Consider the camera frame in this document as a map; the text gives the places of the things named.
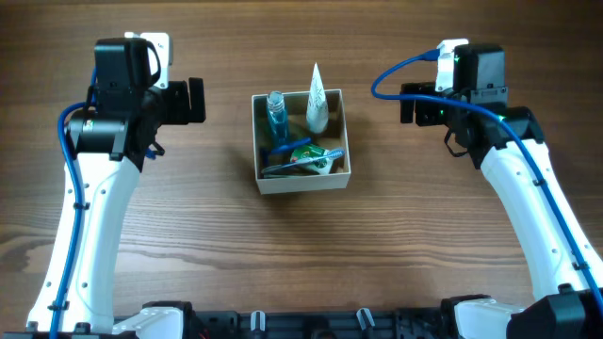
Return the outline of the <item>red green toothpaste tube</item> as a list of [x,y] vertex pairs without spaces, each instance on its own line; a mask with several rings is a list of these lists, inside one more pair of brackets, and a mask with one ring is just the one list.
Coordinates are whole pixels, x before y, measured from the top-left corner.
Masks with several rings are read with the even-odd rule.
[[305,176],[309,174],[309,171],[297,166],[271,166],[261,170],[261,175],[264,179],[287,178],[295,176]]

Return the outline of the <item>blue white toothbrush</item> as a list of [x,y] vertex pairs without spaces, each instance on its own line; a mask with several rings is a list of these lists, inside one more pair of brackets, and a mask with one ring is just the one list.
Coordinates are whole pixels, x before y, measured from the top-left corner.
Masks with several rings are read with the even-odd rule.
[[285,166],[285,167],[297,166],[298,167],[298,166],[302,166],[302,165],[313,164],[313,163],[321,161],[321,160],[336,160],[337,158],[340,158],[344,155],[345,155],[345,150],[342,148],[338,148],[338,149],[331,150],[324,155],[300,158],[299,160],[296,160],[294,162],[286,163],[283,165],[274,165],[274,166]]

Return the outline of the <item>white cream tube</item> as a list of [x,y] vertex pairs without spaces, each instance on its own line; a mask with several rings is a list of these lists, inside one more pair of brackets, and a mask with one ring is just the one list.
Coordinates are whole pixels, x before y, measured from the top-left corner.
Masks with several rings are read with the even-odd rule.
[[323,133],[328,125],[329,109],[325,89],[318,68],[314,65],[310,89],[308,92],[308,102],[306,109],[306,121],[308,129],[312,134]]

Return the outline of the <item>dark blue razor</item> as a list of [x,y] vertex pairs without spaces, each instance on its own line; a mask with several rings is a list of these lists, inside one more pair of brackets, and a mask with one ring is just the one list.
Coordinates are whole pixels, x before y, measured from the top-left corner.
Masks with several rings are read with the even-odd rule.
[[267,163],[269,162],[269,157],[271,155],[293,152],[296,148],[309,144],[311,141],[312,139],[310,137],[304,137],[296,141],[289,142],[285,145],[278,146],[274,149],[261,148],[260,157],[263,161],[263,164],[267,165]]

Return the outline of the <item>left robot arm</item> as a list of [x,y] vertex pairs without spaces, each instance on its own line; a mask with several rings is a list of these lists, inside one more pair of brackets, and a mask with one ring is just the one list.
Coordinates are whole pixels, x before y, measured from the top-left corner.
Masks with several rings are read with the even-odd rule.
[[204,83],[173,81],[171,37],[127,32],[94,47],[85,101],[59,116],[65,190],[43,287],[23,338],[201,338],[186,301],[154,301],[125,319],[113,314],[122,225],[146,159],[164,154],[164,125],[205,119]]

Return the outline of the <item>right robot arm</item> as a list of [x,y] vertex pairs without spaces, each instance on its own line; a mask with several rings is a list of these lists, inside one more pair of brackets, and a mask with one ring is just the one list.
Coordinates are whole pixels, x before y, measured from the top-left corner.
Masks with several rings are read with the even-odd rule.
[[505,54],[496,44],[445,40],[420,55],[434,81],[404,84],[400,119],[444,125],[497,193],[529,267],[534,302],[517,307],[476,295],[446,299],[443,325],[457,338],[598,338],[602,261],[582,231],[549,159],[542,128],[508,104]]

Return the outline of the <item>blue mouthwash bottle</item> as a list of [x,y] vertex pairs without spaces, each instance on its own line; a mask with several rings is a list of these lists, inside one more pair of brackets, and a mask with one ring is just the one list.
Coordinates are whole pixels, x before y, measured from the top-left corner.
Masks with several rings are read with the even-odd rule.
[[267,97],[267,116],[274,147],[285,145],[288,141],[288,113],[285,96],[280,91],[272,91]]

